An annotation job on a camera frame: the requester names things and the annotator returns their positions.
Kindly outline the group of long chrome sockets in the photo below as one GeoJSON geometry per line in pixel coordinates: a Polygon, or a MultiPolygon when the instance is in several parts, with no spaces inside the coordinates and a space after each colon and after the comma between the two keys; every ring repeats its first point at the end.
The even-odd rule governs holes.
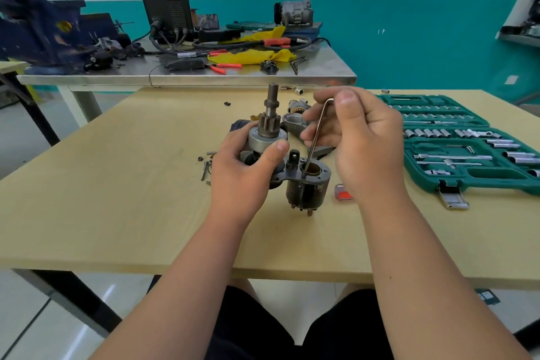
{"type": "Polygon", "coordinates": [[[483,141],[518,169],[540,179],[540,152],[509,138],[485,138],[483,141]]]}

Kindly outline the black motor housing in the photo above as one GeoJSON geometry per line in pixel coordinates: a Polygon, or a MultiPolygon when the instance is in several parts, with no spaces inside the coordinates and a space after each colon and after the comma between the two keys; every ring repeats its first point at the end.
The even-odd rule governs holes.
{"type": "Polygon", "coordinates": [[[254,121],[253,120],[246,120],[246,119],[237,120],[231,125],[231,127],[229,129],[229,132],[244,129],[246,127],[246,125],[249,127],[249,130],[251,130],[252,128],[259,125],[259,121],[258,120],[254,120],[254,121]]]}

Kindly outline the green socket set case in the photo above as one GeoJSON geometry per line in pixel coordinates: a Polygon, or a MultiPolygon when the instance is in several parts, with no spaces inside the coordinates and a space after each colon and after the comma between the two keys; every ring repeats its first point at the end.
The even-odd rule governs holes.
{"type": "MultiPolygon", "coordinates": [[[[445,95],[400,95],[380,94],[385,104],[398,105],[455,105],[464,108],[475,118],[465,122],[404,122],[405,129],[472,129],[493,131],[527,145],[506,132],[492,127],[487,120],[445,95]]],[[[438,193],[448,209],[468,209],[469,203],[463,192],[470,188],[519,190],[540,196],[540,179],[518,169],[500,153],[487,145],[484,138],[405,138],[404,167],[414,183],[428,193],[438,193]],[[470,145],[475,154],[466,149],[446,148],[445,145],[470,145]],[[477,159],[415,159],[414,154],[448,154],[457,156],[492,156],[492,161],[477,159]]]]}

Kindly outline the person's left forearm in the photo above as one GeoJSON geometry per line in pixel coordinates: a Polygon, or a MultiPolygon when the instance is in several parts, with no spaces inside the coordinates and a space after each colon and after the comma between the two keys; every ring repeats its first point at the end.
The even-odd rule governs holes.
{"type": "Polygon", "coordinates": [[[253,216],[211,210],[166,273],[89,360],[202,360],[253,216]]]}

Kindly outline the red handled pliers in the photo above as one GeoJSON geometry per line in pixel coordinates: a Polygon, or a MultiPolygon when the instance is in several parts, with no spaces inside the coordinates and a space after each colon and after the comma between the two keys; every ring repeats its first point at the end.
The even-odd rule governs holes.
{"type": "Polygon", "coordinates": [[[242,64],[238,63],[204,63],[205,68],[211,70],[218,75],[226,75],[227,70],[240,70],[243,68],[242,64]]]}

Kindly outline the blue bench vise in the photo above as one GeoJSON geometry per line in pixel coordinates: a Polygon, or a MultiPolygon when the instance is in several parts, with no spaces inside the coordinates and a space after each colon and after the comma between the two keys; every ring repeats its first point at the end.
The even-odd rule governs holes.
{"type": "Polygon", "coordinates": [[[0,58],[27,62],[30,75],[83,74],[98,38],[84,0],[0,0],[0,58]]]}

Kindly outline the person's left hand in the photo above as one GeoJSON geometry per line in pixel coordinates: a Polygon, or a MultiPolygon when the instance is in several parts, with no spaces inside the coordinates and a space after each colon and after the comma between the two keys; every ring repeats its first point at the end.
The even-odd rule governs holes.
{"type": "Polygon", "coordinates": [[[212,164],[208,218],[242,231],[246,230],[262,207],[271,181],[271,178],[253,178],[252,165],[247,166],[240,161],[240,153],[251,130],[246,125],[244,129],[229,132],[214,155],[212,164]]]}

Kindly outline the starter motor assembly with pinion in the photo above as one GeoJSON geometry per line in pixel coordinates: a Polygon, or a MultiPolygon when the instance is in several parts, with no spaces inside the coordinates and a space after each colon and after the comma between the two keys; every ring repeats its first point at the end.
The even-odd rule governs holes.
{"type": "MultiPolygon", "coordinates": [[[[259,114],[259,125],[248,134],[248,141],[240,153],[240,161],[251,166],[257,161],[263,151],[280,138],[288,139],[292,135],[281,129],[282,117],[278,114],[279,85],[271,83],[268,86],[265,110],[259,114]]],[[[301,168],[306,161],[298,150],[289,150],[282,163],[274,170],[271,177],[270,189],[279,187],[286,182],[286,198],[292,208],[306,210],[308,216],[317,210],[325,199],[332,172],[319,159],[312,159],[308,174],[302,177],[301,168]]]]}

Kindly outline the silver hex key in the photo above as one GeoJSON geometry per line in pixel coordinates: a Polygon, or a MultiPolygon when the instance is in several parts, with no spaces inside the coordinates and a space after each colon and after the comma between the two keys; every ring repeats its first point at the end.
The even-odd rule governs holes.
{"type": "Polygon", "coordinates": [[[302,172],[302,177],[306,177],[307,174],[308,174],[308,169],[309,169],[309,165],[311,164],[311,160],[312,160],[312,157],[313,157],[313,153],[314,153],[314,150],[315,148],[317,147],[317,143],[318,143],[318,138],[319,138],[319,135],[320,135],[320,131],[321,131],[321,125],[323,124],[323,121],[325,119],[325,116],[326,116],[326,113],[327,113],[327,110],[328,108],[334,104],[334,98],[329,98],[325,101],[325,103],[323,104],[323,107],[322,107],[322,110],[321,110],[321,113],[320,113],[320,116],[319,116],[319,119],[317,121],[317,124],[316,124],[316,129],[315,129],[315,132],[314,132],[314,137],[313,137],[313,140],[312,140],[312,144],[310,146],[310,149],[309,149],[309,152],[308,152],[308,156],[307,156],[307,159],[306,161],[303,163],[303,167],[301,168],[301,172],[302,172]]]}

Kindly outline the closed green tool case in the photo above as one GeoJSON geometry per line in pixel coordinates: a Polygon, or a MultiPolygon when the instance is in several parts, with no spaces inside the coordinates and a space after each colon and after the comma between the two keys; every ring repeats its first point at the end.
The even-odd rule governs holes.
{"type": "Polygon", "coordinates": [[[240,32],[266,32],[275,28],[274,22],[234,21],[226,24],[226,29],[240,32]]]}

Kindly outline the row of small chrome sockets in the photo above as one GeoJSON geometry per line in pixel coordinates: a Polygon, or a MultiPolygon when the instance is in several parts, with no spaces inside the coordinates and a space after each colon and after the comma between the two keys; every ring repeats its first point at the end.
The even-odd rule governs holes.
{"type": "Polygon", "coordinates": [[[392,105],[388,107],[394,108],[400,112],[404,122],[465,122],[473,120],[475,116],[466,112],[464,108],[455,105],[392,105]]]}

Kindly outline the wooden table with black legs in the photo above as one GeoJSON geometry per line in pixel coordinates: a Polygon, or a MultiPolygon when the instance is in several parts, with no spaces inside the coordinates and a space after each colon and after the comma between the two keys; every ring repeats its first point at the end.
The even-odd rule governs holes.
{"type": "MultiPolygon", "coordinates": [[[[230,124],[262,111],[262,89],[144,88],[0,180],[0,268],[160,274],[203,221],[210,186],[199,156],[230,124]]],[[[271,190],[240,246],[234,273],[301,342],[342,283],[372,274],[357,207],[337,201],[334,154],[325,202],[293,210],[271,190]]],[[[462,274],[501,302],[511,330],[540,318],[540,197],[468,189],[468,211],[407,190],[462,274]]]]}

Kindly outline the yellow cloth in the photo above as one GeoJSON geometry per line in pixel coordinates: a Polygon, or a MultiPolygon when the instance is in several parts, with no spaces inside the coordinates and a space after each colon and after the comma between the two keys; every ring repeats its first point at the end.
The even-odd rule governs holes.
{"type": "MultiPolygon", "coordinates": [[[[247,35],[239,38],[239,41],[265,41],[270,39],[277,39],[283,36],[286,27],[277,26],[269,31],[259,31],[251,35],[247,35]]],[[[211,54],[207,55],[207,59],[211,63],[221,64],[260,64],[264,61],[274,61],[274,62],[290,62],[297,59],[296,54],[291,52],[289,49],[281,49],[278,51],[273,50],[258,50],[250,48],[246,51],[239,53],[220,53],[218,55],[212,56],[211,54]]]]}

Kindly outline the blue box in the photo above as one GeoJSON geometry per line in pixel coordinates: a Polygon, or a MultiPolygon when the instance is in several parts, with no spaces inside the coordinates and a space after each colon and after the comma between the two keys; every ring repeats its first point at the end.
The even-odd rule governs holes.
{"type": "Polygon", "coordinates": [[[287,37],[291,39],[300,37],[303,39],[310,39],[314,41],[319,37],[322,25],[322,22],[314,22],[312,25],[289,25],[285,27],[285,31],[283,32],[282,37],[287,37]]]}

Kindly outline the black rectangular box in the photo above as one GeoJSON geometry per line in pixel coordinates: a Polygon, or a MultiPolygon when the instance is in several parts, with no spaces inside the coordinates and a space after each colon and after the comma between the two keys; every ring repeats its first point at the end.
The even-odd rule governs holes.
{"type": "Polygon", "coordinates": [[[229,42],[241,37],[242,32],[235,29],[200,29],[197,40],[199,43],[229,42]]]}

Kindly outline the stainless steel table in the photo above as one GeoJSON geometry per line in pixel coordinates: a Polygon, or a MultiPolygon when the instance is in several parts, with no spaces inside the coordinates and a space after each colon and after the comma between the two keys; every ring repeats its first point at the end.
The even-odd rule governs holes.
{"type": "Polygon", "coordinates": [[[82,127],[102,114],[94,96],[95,92],[135,92],[145,86],[181,88],[263,88],[271,82],[292,86],[354,85],[357,76],[327,43],[315,43],[300,56],[307,61],[300,64],[296,75],[288,63],[278,65],[275,75],[267,75],[260,65],[228,69],[226,75],[218,75],[210,69],[172,72],[164,68],[167,58],[149,55],[115,61],[108,70],[75,75],[18,76],[21,84],[32,86],[56,86],[77,124],[82,127]]]}

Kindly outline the grey wall shelf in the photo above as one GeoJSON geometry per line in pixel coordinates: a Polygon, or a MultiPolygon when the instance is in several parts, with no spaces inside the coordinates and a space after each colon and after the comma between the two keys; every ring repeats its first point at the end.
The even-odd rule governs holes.
{"type": "Polygon", "coordinates": [[[540,24],[503,26],[496,37],[503,41],[540,48],[540,24]]]}

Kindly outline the pile of black metal parts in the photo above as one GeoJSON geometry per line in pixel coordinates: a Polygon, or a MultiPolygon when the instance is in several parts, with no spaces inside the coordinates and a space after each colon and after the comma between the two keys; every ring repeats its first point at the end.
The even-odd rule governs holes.
{"type": "Polygon", "coordinates": [[[114,66],[114,60],[125,61],[128,58],[142,57],[146,55],[146,50],[139,42],[132,42],[131,39],[121,35],[120,40],[109,37],[99,37],[92,41],[95,50],[84,65],[85,71],[107,70],[114,66]]]}

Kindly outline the person's right forearm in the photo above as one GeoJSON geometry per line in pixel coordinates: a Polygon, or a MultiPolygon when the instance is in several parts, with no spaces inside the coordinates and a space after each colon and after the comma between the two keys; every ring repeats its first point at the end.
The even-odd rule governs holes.
{"type": "Polygon", "coordinates": [[[461,274],[407,192],[357,202],[395,360],[532,360],[461,274]]]}

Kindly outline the silver alternator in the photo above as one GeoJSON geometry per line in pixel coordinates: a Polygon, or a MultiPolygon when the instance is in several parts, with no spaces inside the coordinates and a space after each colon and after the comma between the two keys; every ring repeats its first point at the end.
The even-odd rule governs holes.
{"type": "Polygon", "coordinates": [[[298,27],[314,24],[311,0],[283,1],[274,4],[274,23],[277,26],[298,27]]]}

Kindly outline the chrome extension bar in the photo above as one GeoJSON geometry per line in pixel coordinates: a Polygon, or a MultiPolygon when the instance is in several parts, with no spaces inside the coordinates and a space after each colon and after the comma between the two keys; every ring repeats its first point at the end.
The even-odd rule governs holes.
{"type": "Polygon", "coordinates": [[[448,155],[448,154],[414,154],[415,159],[452,159],[452,160],[466,160],[466,159],[477,159],[484,161],[492,161],[492,156],[481,156],[481,155],[471,155],[471,156],[457,156],[457,155],[448,155]]]}

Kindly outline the black ground clamp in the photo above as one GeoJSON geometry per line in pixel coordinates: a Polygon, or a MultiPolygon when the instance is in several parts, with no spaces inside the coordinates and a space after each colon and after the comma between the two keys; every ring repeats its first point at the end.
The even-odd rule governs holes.
{"type": "Polygon", "coordinates": [[[180,58],[164,65],[169,71],[195,71],[206,68],[206,63],[201,58],[180,58]]]}

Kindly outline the silver starter nose housing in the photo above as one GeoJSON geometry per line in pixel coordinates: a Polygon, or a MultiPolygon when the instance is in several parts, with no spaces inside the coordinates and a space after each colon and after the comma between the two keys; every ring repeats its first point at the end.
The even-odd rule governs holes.
{"type": "MultiPolygon", "coordinates": [[[[313,122],[307,122],[303,119],[301,113],[290,112],[282,117],[281,129],[285,130],[288,135],[292,135],[299,139],[303,144],[304,140],[300,138],[301,133],[309,127],[313,122]]],[[[318,146],[315,147],[312,159],[322,159],[334,151],[335,147],[318,146]]]]}

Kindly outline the person's black shorts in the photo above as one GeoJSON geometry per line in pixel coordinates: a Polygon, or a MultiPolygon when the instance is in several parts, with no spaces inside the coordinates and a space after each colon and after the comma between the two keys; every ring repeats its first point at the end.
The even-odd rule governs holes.
{"type": "Polygon", "coordinates": [[[297,345],[255,297],[229,284],[205,360],[402,360],[387,334],[375,288],[354,283],[347,288],[297,345]]]}

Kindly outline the person's right hand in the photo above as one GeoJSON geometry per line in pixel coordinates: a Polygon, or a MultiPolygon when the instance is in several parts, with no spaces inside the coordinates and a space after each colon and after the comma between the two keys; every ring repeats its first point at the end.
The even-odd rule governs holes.
{"type": "Polygon", "coordinates": [[[403,177],[402,116],[376,95],[369,111],[369,132],[342,132],[335,112],[335,95],[350,86],[334,86],[314,91],[315,104],[303,118],[313,122],[301,133],[306,146],[312,144],[323,104],[334,98],[321,125],[318,146],[335,147],[335,166],[348,192],[364,208],[397,205],[408,198],[403,177]]]}

